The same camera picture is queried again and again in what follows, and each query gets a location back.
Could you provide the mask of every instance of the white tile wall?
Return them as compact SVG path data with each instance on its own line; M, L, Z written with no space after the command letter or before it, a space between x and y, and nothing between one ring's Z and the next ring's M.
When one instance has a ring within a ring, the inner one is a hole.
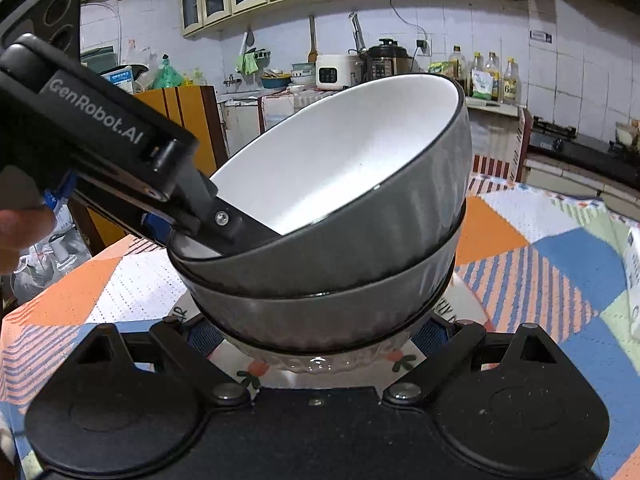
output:
M112 2L122 20L124 45L167 52L178 70L199 66L209 83L226 91L222 80L235 73L246 24L235 22L219 34L197 40L180 36L178 0ZM578 126L581 133L612 138L616 121L640 119L640 17L597 0L343 0L255 18L252 46L271 50L270 68L286 69L306 60L308 15L316 16L318 51L346 53L354 47L348 14L357 10L368 45L390 36L410 54L422 28L432 43L431 56L418 55L417 67L447 59L459 44L467 60L493 50L502 68L514 57L520 77L519 101L546 120ZM86 48L114 43L117 22L106 9L82 10ZM530 30L552 35L552 43L531 40ZM245 78L230 90L256 88Z
M186 40L180 33L178 0L109 0L122 24L122 55L127 55L129 40L136 48L149 47L159 57L168 54L178 72L191 73L200 68L207 83L224 89L222 80L222 42L219 34ZM118 45L118 19L112 10L99 6L83 6L81 11L81 48Z

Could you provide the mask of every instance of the wall outlet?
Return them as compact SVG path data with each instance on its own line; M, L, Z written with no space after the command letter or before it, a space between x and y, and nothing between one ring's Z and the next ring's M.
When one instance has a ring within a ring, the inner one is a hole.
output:
M415 46L418 49L418 56L431 55L431 40L415 40Z

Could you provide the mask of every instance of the wooden spatula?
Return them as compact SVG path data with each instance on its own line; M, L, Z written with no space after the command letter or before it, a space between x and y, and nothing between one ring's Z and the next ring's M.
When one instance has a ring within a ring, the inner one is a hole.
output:
M309 34L311 36L311 50L306 58L306 62L315 63L318 59L318 51L316 50L316 17L309 16Z

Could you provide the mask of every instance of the finger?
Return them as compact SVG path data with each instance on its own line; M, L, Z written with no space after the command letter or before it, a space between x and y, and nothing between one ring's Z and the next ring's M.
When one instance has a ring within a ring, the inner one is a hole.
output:
M0 247L25 249L53 231L56 217L46 206L0 210Z
M0 275L14 272L20 260L20 253L12 249L0 249Z

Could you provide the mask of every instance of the green plastic bag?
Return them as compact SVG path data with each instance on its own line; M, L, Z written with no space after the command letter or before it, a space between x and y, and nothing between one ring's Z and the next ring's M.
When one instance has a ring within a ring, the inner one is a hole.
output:
M184 78L169 64L169 56L164 54L152 88L154 90L158 88L174 88L180 86L182 83L184 83Z

